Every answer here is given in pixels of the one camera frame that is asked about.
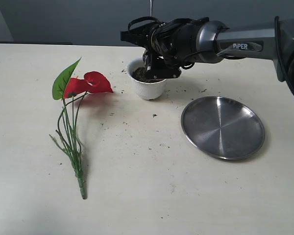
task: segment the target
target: tabletop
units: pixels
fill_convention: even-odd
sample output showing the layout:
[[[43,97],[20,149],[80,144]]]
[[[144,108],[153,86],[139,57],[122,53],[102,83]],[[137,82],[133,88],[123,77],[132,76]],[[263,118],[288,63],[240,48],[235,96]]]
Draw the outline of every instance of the tabletop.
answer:
[[[0,45],[0,235],[294,235],[294,97],[273,62],[196,64],[145,101],[125,71],[143,51]],[[100,71],[114,90],[80,108],[86,200],[49,138],[62,107],[52,84],[80,57],[75,75]],[[209,95],[242,102],[263,121],[254,157],[222,161],[188,142],[182,111]]]

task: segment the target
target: piper logo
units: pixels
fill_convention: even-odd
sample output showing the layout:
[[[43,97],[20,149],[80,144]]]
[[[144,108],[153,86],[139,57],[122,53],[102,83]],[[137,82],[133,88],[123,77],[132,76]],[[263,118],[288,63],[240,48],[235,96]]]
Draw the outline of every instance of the piper logo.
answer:
[[[247,43],[233,43],[233,49],[247,50],[247,47],[248,47]]]

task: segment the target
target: robotic arm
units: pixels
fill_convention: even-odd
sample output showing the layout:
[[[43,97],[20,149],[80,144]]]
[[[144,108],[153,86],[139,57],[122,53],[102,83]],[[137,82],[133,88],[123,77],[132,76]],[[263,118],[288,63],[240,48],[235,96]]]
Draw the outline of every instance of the robotic arm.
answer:
[[[131,29],[134,24],[148,23]],[[294,20],[228,28],[208,17],[175,19],[165,23],[154,17],[133,20],[121,40],[144,47],[143,61],[150,79],[178,78],[180,68],[223,59],[267,59],[274,62],[280,82],[294,95]]]

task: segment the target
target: green leaf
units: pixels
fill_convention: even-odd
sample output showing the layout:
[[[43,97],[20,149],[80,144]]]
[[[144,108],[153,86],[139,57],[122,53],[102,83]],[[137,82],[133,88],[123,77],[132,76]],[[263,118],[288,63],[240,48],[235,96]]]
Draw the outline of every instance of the green leaf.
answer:
[[[75,70],[78,62],[77,60],[74,64],[68,66],[65,70],[63,70],[59,76],[55,79],[52,86],[52,97],[55,100],[63,99],[64,90],[72,76],[73,71]]]

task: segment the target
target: red flower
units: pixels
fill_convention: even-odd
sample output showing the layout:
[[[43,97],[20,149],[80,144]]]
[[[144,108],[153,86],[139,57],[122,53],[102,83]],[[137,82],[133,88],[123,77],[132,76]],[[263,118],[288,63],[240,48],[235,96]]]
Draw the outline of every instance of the red flower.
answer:
[[[84,75],[84,79],[72,77],[68,82],[63,98],[70,98],[83,92],[89,93],[113,93],[110,82],[100,72],[88,72]]]

